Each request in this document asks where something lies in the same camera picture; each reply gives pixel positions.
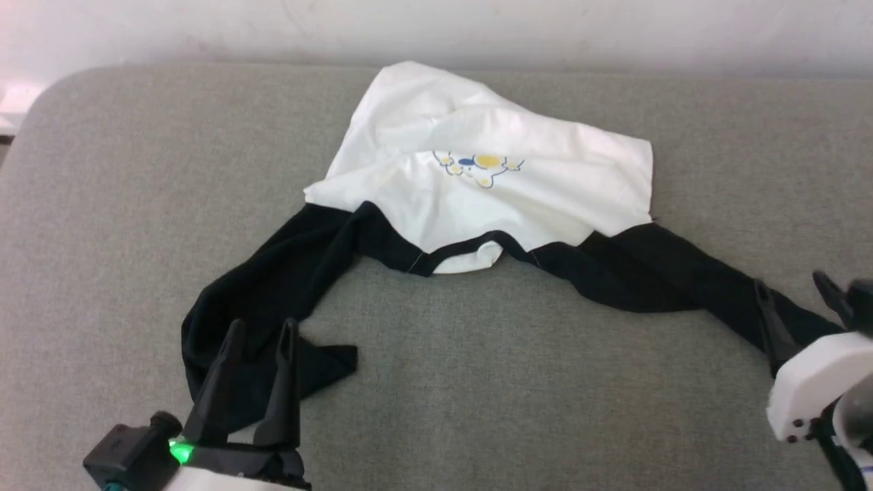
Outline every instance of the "printed graphic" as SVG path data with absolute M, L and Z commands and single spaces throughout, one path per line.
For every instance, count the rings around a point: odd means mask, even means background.
M 450 176 L 464 176 L 476 181 L 483 189 L 494 187 L 494 177 L 510 170 L 521 170 L 523 160 L 509 157 L 489 156 L 484 154 L 473 156 L 452 155 L 451 152 L 433 152 L 436 161 Z

